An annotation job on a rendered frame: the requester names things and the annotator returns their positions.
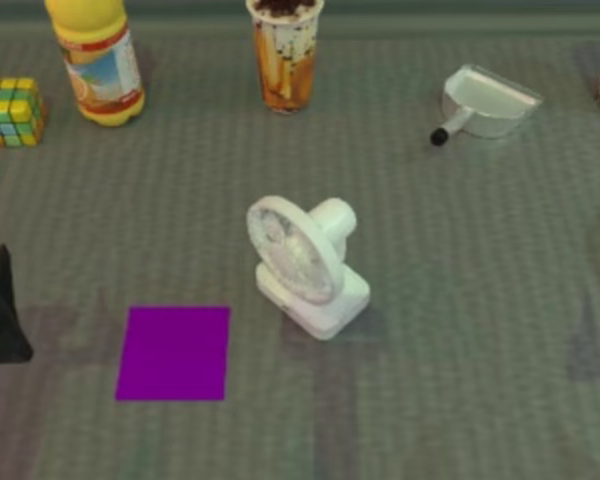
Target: purple square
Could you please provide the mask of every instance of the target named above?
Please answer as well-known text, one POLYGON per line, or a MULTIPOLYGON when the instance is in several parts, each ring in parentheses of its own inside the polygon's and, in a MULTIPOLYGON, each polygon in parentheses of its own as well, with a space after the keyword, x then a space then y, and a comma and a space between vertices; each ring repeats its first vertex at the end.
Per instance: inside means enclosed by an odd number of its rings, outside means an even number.
POLYGON ((228 307, 129 309, 116 400, 224 400, 230 316, 228 307))

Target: fan base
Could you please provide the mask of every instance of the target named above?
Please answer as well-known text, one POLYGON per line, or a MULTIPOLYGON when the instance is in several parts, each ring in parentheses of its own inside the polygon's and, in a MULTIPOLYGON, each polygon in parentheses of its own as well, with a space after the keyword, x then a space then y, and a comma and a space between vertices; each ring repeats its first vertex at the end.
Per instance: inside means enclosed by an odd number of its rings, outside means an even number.
POLYGON ((261 263, 256 269, 260 291, 298 323, 312 337, 331 340, 346 327, 370 301, 369 284, 344 265, 344 288, 340 295, 326 305, 314 305, 296 296, 261 263))

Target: orange juice bottle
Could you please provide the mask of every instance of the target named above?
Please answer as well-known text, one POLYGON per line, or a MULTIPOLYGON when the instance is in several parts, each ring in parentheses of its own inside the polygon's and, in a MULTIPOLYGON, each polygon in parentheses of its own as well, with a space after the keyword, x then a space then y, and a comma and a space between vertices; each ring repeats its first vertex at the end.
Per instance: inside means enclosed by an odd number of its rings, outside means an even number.
POLYGON ((117 127, 144 108, 123 0, 45 0, 80 112, 117 127))

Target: rubik's cube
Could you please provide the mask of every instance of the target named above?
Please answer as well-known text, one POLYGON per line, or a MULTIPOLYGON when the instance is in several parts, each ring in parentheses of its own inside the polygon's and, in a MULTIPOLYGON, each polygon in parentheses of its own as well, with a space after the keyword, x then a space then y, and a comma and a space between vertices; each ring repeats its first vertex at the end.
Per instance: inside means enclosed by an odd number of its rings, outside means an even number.
POLYGON ((0 78, 0 147, 38 145, 45 107, 33 78, 0 78))

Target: cup rim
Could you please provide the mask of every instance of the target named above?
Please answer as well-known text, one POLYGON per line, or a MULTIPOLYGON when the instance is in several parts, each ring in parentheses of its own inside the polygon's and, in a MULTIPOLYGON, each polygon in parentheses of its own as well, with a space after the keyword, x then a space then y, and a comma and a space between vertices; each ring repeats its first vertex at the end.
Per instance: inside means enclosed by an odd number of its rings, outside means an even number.
POLYGON ((296 26, 302 23, 306 23, 309 22, 315 18, 318 17, 318 15, 320 15, 320 13, 322 12, 322 9, 324 8, 324 1, 325 0, 316 0, 316 8, 311 11, 308 15, 299 18, 296 21, 288 21, 284 18, 281 19, 277 19, 277 18, 271 18, 271 17, 267 17, 265 15, 262 15, 260 12, 258 12, 255 8, 253 8, 253 0, 245 0, 245 4, 247 5, 247 10, 249 10, 249 13, 251 14, 251 16, 255 19, 255 20, 259 20, 263 23, 267 23, 269 25, 276 25, 276 26, 296 26))

